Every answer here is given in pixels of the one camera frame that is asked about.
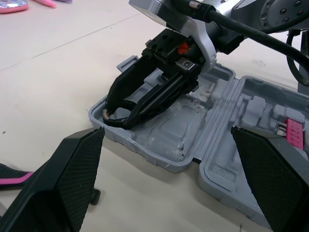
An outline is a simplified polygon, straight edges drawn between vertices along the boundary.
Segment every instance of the pink strap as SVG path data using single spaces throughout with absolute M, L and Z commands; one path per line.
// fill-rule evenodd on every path
M 0 179 L 0 185 L 16 185 L 26 181 L 34 172 L 29 172 L 20 178 Z

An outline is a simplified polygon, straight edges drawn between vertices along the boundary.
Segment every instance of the white floor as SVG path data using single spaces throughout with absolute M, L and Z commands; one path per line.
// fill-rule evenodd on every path
M 29 0 L 28 11 L 0 15 L 0 163 L 36 170 L 64 137 L 91 127 L 87 111 L 108 93 L 116 65 L 163 30 L 127 2 L 76 0 L 50 9 Z M 218 62 L 238 78 L 297 87 L 284 56 L 249 40 Z M 96 181 L 102 195 L 82 231 L 270 231 L 203 192 L 196 174 L 195 164 L 172 174 L 105 139 Z M 8 207 L 17 194 L 2 191 L 0 202 Z

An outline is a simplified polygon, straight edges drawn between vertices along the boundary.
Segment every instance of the tool case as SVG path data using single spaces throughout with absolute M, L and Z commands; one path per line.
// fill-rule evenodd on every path
M 117 68 L 123 72 L 137 60 L 132 56 Z M 137 102 L 162 82 L 161 74 L 155 70 L 127 100 Z M 193 161 L 199 163 L 197 180 L 204 191 L 269 227 L 248 186 L 231 127 L 247 126 L 276 134 L 278 123 L 290 118 L 303 125 L 304 150 L 298 152 L 308 160 L 309 98 L 254 77 L 238 80 L 232 70 L 220 64 L 201 74 L 198 83 L 195 92 L 181 96 L 168 110 L 130 130 L 103 123 L 105 98 L 89 110 L 90 121 L 94 127 L 104 126 L 107 138 L 173 173 L 185 170 Z M 128 110 L 120 108 L 113 116 L 128 115 Z

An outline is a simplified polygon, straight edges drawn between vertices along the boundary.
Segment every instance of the silver screw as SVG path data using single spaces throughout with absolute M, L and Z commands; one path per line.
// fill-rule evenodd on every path
M 201 3 L 197 2 L 197 1 L 190 1 L 189 2 L 189 7 L 197 9 L 200 4 Z
M 189 61 L 186 61 L 186 62 L 183 63 L 183 65 L 184 65 L 185 67 L 188 67 L 190 64 L 191 64 L 191 63 L 190 63 Z
M 282 10 L 280 10 L 280 14 L 281 14 L 281 15 L 285 14 L 286 12 L 287 12 L 287 10 L 286 10 L 286 9 L 282 9 Z
M 297 16 L 301 16 L 304 13 L 304 11 L 297 12 Z
M 262 18 L 262 19 L 264 19 L 264 18 L 266 18 L 266 17 L 267 17 L 267 14 L 266 14 L 266 13 L 264 13 L 264 14 L 261 15 L 261 18 Z
M 294 7 L 297 7 L 297 6 L 299 6 L 300 4 L 301 4 L 301 1 L 297 1 L 297 2 L 295 2 Z

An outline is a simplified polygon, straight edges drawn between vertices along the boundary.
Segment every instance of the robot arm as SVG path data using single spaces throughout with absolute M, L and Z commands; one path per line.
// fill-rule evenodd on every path
M 292 60 L 289 65 L 295 66 L 295 60 L 309 72 L 309 59 L 304 54 L 267 35 L 291 28 L 306 29 L 302 25 L 309 26 L 309 11 L 303 10 L 295 18 L 288 13 L 292 11 L 288 1 L 207 0 L 205 2 L 211 3 L 207 4 L 196 0 L 130 0 L 130 5 L 169 29 L 150 40 L 142 57 L 117 77 L 105 100 L 102 113 L 104 123 L 129 129 L 165 111 L 181 95 L 198 88 L 197 77 L 214 67 L 217 52 L 230 54 L 245 37 L 283 53 Z M 273 16 L 276 14 L 273 9 L 277 9 L 279 3 L 286 3 L 289 9 L 284 8 L 285 13 L 281 11 L 280 17 L 276 17 Z M 308 1 L 295 3 L 294 8 L 302 12 L 299 7 L 308 4 Z M 242 14 L 239 18 L 247 25 L 232 19 L 239 17 L 240 10 L 248 11 L 246 17 Z M 281 20 L 287 16 L 291 20 Z M 156 69 L 163 72 L 161 83 L 138 102 L 128 100 Z M 309 80 L 300 74 L 295 75 L 297 68 L 293 70 L 298 82 L 309 86 Z M 130 115 L 114 119 L 113 115 L 119 108 L 129 110 Z
M 309 29 L 309 1 L 204 0 L 203 3 L 214 6 L 216 11 L 227 18 L 267 34 Z M 216 52 L 229 54 L 243 40 L 241 35 L 214 22 L 205 23 L 188 17 L 191 16 L 189 8 L 199 7 L 199 2 L 195 0 L 130 0 L 129 4 L 163 26 L 186 37 L 192 36 L 206 59 L 202 69 L 205 72 L 215 65 Z M 301 84 L 309 85 L 309 82 L 295 78 Z

